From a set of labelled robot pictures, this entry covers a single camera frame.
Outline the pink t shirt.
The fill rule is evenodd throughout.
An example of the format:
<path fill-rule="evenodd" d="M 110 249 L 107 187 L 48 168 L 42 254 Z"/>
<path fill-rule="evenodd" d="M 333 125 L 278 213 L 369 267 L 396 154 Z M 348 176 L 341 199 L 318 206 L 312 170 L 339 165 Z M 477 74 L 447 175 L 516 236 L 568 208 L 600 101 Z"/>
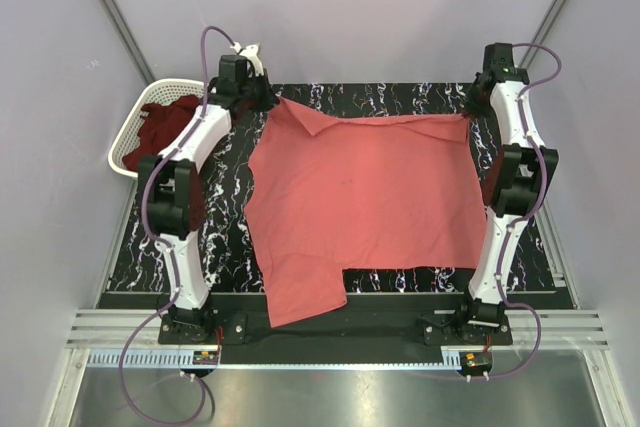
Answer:
<path fill-rule="evenodd" d="M 470 122 L 338 118 L 282 99 L 245 215 L 274 327 L 345 305 L 348 269 L 473 269 L 486 231 Z"/>

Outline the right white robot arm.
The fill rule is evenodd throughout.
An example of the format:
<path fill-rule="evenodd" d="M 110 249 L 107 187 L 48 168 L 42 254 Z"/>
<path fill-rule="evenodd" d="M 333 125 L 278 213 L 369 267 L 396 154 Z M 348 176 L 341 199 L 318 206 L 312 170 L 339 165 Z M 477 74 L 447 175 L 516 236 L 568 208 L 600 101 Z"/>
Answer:
<path fill-rule="evenodd" d="M 562 63 L 557 55 L 551 76 L 531 81 L 514 61 L 510 43 L 485 47 L 482 70 L 467 94 L 465 112 L 496 116 L 501 146 L 481 183 L 487 229 L 478 267 L 455 312 L 453 330 L 463 342 L 484 345 L 509 333 L 506 289 L 520 237 L 541 208 L 559 154 L 545 146 L 530 106 L 530 90 L 553 80 Z"/>

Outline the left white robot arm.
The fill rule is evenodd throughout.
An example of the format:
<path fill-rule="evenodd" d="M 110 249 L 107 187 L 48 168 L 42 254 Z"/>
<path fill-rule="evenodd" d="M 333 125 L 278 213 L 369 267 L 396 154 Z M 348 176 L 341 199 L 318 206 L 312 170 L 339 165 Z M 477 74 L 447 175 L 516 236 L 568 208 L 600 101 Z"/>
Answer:
<path fill-rule="evenodd" d="M 167 147 L 142 157 L 138 167 L 140 218 L 164 257 L 170 294 L 159 309 L 167 342 L 208 341 L 216 319 L 202 271 L 199 232 L 205 222 L 200 170 L 217 144 L 248 111 L 278 103 L 256 44 L 223 55 L 194 114 Z"/>

